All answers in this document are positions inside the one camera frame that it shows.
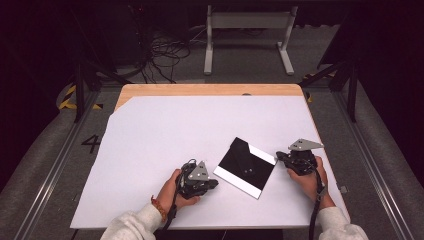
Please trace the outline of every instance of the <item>table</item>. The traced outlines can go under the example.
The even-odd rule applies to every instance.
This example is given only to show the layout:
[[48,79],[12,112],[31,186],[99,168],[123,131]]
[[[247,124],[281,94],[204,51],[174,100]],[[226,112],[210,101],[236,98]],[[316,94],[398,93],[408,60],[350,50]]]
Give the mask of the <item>table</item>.
[[[240,96],[246,93],[251,96]],[[223,108],[230,109],[225,116]],[[245,121],[234,121],[239,116]],[[196,206],[179,211],[170,229],[308,226],[313,204],[284,164],[277,163],[258,200],[212,174],[235,135],[272,155],[298,138],[320,142],[295,84],[124,86],[71,228],[105,228],[124,211],[137,211],[190,158],[204,160],[211,178],[220,183]],[[325,150],[313,152],[323,158],[330,194],[349,218]]]

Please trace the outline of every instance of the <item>white metal stand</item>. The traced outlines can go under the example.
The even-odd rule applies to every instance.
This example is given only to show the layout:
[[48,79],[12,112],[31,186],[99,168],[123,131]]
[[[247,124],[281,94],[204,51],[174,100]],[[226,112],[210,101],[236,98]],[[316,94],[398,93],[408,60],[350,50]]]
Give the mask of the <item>white metal stand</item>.
[[297,7],[292,7],[290,12],[212,12],[212,7],[209,5],[204,74],[212,74],[213,28],[282,28],[285,29],[284,41],[278,42],[277,47],[286,73],[293,75],[294,70],[287,54],[287,44],[296,18],[296,12]]

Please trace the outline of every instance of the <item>bracelet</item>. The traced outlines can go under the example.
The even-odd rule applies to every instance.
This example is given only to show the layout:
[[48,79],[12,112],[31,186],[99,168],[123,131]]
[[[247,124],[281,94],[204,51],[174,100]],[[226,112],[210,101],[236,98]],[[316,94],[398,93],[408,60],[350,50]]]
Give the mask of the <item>bracelet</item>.
[[160,212],[160,215],[162,215],[162,222],[165,222],[166,220],[166,213],[165,210],[163,210],[162,206],[160,205],[160,202],[152,197],[150,198],[152,201],[152,205],[155,206],[155,208]]

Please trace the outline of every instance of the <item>hand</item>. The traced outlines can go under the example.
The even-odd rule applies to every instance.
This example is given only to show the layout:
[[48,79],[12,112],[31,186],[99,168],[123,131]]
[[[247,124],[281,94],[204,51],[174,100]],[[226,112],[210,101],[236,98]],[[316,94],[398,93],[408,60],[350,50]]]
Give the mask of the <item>hand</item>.
[[[175,169],[175,171],[172,173],[171,178],[165,182],[158,194],[158,197],[156,198],[156,200],[160,202],[160,205],[162,206],[163,210],[165,210],[166,214],[168,214],[169,210],[172,207],[172,200],[174,199],[175,189],[177,188],[175,180],[178,178],[178,175],[180,175],[180,173],[181,169]],[[180,210],[182,207],[193,205],[199,200],[199,196],[195,196],[190,199],[185,199],[180,194],[178,194],[177,198],[175,199],[175,205],[177,205],[177,210]]]
[[[315,156],[315,159],[317,160],[317,170],[321,177],[321,181],[327,186],[328,188],[328,179],[327,179],[327,173],[325,172],[325,169],[322,165],[322,159],[321,157]],[[313,201],[315,202],[317,199],[317,179],[315,176],[315,173],[311,173],[304,176],[297,175],[293,170],[287,169],[288,174],[290,175],[290,178],[293,179],[295,182],[297,182],[300,187],[302,188],[303,192]],[[320,209],[325,207],[332,207],[335,206],[333,200],[331,199],[331,196],[327,193],[322,197]]]

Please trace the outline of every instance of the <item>white strip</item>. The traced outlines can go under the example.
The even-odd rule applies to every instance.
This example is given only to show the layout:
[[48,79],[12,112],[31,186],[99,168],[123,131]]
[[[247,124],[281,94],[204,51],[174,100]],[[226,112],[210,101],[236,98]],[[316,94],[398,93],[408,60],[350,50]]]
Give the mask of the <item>white strip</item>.
[[250,150],[251,154],[257,156],[258,158],[264,160],[265,162],[269,162],[274,166],[277,163],[277,161],[275,160],[275,158],[273,156],[269,155],[268,153],[266,153],[262,150],[259,150],[258,148],[255,148],[254,146],[252,146],[250,144],[249,144],[249,150]]
[[224,180],[228,181],[229,183],[233,184],[234,186],[240,188],[247,194],[251,195],[252,197],[259,199],[259,196],[261,195],[262,190],[256,188],[255,186],[251,185],[250,183],[244,181],[243,179],[237,177],[236,175],[232,174],[231,172],[225,170],[224,168],[218,166],[216,167],[215,171],[213,172],[215,175],[223,178]]

